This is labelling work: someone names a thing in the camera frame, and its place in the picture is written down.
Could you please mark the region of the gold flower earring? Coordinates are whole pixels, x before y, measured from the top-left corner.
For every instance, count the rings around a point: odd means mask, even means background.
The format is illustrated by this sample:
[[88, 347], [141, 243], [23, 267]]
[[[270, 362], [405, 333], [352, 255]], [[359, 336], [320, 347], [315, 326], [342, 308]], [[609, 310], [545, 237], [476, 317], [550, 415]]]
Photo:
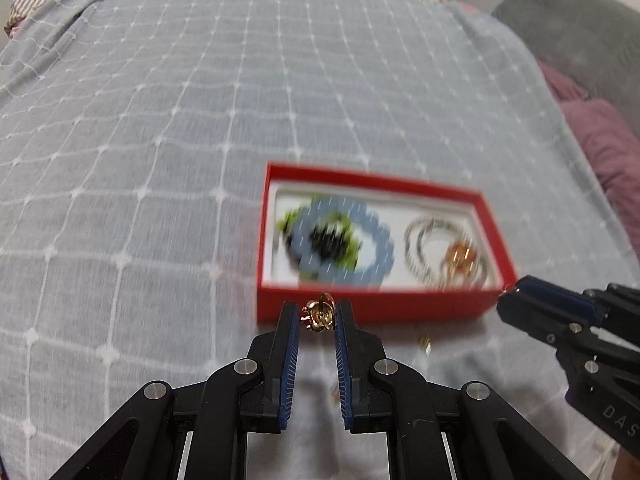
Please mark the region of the gold flower earring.
[[308, 301], [300, 311], [299, 321], [314, 333], [333, 332], [335, 328], [335, 301], [328, 292]]

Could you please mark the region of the small gold earring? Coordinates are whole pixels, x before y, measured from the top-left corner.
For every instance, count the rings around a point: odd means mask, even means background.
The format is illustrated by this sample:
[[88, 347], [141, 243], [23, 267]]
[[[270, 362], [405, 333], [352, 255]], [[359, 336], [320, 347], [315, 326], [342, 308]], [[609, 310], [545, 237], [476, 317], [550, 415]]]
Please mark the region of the small gold earring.
[[420, 349], [426, 356], [429, 356], [432, 351], [431, 339], [428, 337], [421, 337], [418, 341]]

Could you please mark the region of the red jewelry box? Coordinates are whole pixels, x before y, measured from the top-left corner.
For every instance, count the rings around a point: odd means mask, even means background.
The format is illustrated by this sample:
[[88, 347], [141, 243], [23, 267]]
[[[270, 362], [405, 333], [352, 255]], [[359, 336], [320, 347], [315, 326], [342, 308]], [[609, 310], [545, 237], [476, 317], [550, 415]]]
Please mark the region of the red jewelry box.
[[481, 192], [270, 162], [262, 193], [256, 318], [328, 292], [363, 323], [477, 318], [516, 281]]

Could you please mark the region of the mauve velvet blanket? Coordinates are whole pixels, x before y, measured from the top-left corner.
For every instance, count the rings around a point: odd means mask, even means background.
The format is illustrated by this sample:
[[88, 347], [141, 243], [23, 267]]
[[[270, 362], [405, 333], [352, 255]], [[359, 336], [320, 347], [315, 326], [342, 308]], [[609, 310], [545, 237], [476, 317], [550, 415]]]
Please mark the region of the mauve velvet blanket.
[[550, 65], [540, 62], [538, 66], [632, 248], [638, 250], [639, 139], [608, 101], [592, 98], [586, 89]]

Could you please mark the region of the grey quilted pillow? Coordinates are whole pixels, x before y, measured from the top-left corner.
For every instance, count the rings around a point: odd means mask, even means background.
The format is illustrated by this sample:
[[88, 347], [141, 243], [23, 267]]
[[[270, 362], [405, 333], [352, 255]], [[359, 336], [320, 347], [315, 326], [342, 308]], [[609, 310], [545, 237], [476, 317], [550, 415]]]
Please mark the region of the grey quilted pillow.
[[639, 132], [639, 13], [617, 0], [502, 0], [492, 16], [535, 58], [611, 103]]

